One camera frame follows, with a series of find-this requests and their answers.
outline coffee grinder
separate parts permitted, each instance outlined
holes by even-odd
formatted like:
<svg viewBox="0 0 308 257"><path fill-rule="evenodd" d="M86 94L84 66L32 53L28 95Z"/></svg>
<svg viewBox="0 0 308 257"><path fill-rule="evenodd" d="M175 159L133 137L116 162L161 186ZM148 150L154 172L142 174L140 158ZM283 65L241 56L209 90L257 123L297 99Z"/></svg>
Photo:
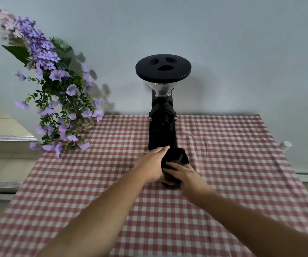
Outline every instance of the coffee grinder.
<svg viewBox="0 0 308 257"><path fill-rule="evenodd" d="M173 109L172 90L177 82L191 73L191 63L180 56L158 54L145 57L136 64L136 74L152 88L152 110L149 112L148 149L170 146L162 159L162 168L171 168L166 161L187 164L189 160L184 149L177 147L175 121L177 113ZM164 172L167 181L174 185L162 183L170 189L180 187L180 180Z"/></svg>

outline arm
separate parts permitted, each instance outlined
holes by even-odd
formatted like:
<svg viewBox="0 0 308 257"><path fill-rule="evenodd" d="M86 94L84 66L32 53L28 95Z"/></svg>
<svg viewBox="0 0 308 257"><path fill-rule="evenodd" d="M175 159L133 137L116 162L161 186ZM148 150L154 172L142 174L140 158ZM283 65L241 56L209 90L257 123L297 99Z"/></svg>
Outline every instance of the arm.
<svg viewBox="0 0 308 257"><path fill-rule="evenodd" d="M165 171L182 181L183 195L208 212L255 255L308 256L308 234L216 194L189 164L167 164L176 169Z"/></svg>
<svg viewBox="0 0 308 257"><path fill-rule="evenodd" d="M157 148L139 157L130 172L83 209L38 257L108 256L143 185L165 182L161 159L168 149Z"/></svg>

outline artificial flower bouquet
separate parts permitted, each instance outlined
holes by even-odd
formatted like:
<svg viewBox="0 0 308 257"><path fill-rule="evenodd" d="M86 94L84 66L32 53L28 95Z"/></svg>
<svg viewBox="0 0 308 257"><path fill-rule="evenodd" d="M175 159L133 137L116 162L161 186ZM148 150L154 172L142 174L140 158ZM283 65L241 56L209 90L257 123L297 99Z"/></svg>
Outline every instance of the artificial flower bouquet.
<svg viewBox="0 0 308 257"><path fill-rule="evenodd" d="M86 150L90 146L78 133L91 129L95 119L102 120L103 111L97 110L101 101L88 94L94 81L90 70L84 65L81 72L69 69L71 58L67 53L72 47L60 39L47 39L35 25L28 17L16 18L0 9L2 38L9 44L2 46L39 76L25 77L20 71L16 74L21 82L28 80L39 85L24 101L15 102L28 109L33 99L39 108L37 133L43 135L42 142L32 142L30 148L55 151L59 158L65 151L78 147Z"/></svg>

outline table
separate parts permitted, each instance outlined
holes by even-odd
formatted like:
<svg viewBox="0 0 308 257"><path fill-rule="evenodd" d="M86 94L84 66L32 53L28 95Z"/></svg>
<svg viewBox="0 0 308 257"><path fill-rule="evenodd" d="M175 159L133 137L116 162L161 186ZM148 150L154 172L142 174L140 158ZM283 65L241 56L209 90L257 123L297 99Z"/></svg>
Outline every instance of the table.
<svg viewBox="0 0 308 257"><path fill-rule="evenodd" d="M147 150L148 118L107 115L87 151L46 152L0 218L0 256L32 256ZM214 190L308 233L308 193L262 119L179 115L179 147ZM253 256L179 190L144 186L111 256Z"/></svg>

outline hand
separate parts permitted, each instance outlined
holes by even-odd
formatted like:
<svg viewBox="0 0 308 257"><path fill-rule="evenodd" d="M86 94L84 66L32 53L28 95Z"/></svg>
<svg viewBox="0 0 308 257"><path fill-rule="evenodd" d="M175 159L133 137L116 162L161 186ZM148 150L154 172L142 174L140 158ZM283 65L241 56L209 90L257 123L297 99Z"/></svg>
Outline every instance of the hand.
<svg viewBox="0 0 308 257"><path fill-rule="evenodd" d="M190 164L186 164L185 166L173 162L166 162L166 164L176 169L170 170L165 168L164 171L181 180L180 189L182 195L192 204L201 207L199 206L200 199L203 195L212 192L211 187Z"/></svg>
<svg viewBox="0 0 308 257"><path fill-rule="evenodd" d="M173 184L165 180L165 175L161 169L161 160L168 151L169 146L158 147L138 157L134 170L144 174L145 182L164 182Z"/></svg>

